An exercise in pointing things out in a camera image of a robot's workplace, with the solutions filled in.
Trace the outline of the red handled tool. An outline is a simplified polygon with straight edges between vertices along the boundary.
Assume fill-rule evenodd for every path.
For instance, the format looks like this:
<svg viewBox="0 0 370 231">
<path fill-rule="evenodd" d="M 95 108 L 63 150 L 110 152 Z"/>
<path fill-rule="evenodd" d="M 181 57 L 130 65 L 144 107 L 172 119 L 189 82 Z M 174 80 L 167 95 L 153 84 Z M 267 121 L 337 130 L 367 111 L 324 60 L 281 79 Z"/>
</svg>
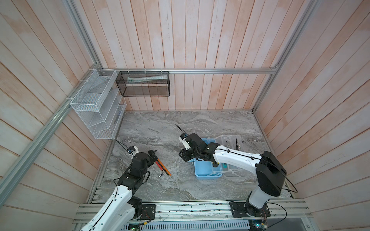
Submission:
<svg viewBox="0 0 370 231">
<path fill-rule="evenodd" d="M 165 174 L 166 172 L 165 172 L 163 166 L 161 165 L 161 163 L 158 160 L 156 161 L 156 164 L 159 167 L 159 169 L 162 171 L 162 175 Z"/>
</svg>

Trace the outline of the orange pencil tool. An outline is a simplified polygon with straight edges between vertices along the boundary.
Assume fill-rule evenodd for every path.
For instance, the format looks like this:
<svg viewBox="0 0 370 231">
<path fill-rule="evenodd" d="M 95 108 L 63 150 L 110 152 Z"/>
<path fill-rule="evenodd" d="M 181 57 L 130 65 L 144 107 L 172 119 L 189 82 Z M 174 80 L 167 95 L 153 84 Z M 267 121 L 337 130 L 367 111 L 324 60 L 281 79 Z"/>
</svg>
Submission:
<svg viewBox="0 0 370 231">
<path fill-rule="evenodd" d="M 171 173 L 168 171 L 168 169 L 163 165 L 163 163 L 158 159 L 157 160 L 158 164 L 160 165 L 161 169 L 168 175 L 172 176 Z"/>
</svg>

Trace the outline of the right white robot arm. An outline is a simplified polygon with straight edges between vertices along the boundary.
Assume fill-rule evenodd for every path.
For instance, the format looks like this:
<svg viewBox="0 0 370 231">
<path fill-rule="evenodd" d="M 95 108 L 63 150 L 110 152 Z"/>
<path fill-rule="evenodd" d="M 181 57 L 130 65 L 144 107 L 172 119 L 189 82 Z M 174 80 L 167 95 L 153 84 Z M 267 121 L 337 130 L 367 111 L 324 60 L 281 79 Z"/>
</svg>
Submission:
<svg viewBox="0 0 370 231">
<path fill-rule="evenodd" d="M 215 142 L 207 144 L 195 133 L 189 135 L 184 132 L 179 141 L 184 146 L 179 156 L 186 162 L 199 159 L 216 165 L 228 164 L 256 175 L 258 186 L 245 203 L 247 209 L 262 209 L 271 197 L 280 196 L 287 172 L 271 152 L 251 154 Z"/>
</svg>

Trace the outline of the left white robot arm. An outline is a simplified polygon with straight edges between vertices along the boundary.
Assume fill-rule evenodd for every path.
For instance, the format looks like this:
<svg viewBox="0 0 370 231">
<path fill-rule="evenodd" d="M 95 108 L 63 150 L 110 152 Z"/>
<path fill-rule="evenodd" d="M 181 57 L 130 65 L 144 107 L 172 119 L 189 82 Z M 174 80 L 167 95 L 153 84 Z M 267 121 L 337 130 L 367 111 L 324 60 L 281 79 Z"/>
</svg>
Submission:
<svg viewBox="0 0 370 231">
<path fill-rule="evenodd" d="M 131 220 L 143 220 L 142 199 L 136 191 L 148 180 L 148 168 L 158 160 L 155 150 L 135 152 L 131 164 L 118 178 L 116 188 L 97 214 L 81 228 L 82 231 L 122 231 Z"/>
</svg>

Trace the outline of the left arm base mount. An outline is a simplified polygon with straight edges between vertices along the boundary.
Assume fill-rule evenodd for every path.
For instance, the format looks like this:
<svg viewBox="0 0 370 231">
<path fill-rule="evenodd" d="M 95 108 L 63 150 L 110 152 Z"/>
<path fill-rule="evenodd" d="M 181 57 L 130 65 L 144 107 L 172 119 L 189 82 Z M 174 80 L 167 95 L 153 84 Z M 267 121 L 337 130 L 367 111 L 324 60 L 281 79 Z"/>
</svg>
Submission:
<svg viewBox="0 0 370 231">
<path fill-rule="evenodd" d="M 144 204 L 133 206 L 135 214 L 132 220 L 154 220 L 156 216 L 156 205 L 155 204 Z"/>
</svg>

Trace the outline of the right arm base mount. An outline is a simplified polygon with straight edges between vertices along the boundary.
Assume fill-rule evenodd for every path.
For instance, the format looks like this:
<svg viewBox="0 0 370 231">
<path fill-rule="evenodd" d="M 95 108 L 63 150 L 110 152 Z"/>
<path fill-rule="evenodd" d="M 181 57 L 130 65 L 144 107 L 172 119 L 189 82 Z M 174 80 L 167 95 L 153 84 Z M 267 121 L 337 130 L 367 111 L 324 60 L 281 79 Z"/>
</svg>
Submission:
<svg viewBox="0 0 370 231">
<path fill-rule="evenodd" d="M 251 206 L 248 202 L 230 201 L 229 205 L 234 218 L 265 218 L 271 216 L 267 203 L 261 209 Z"/>
</svg>

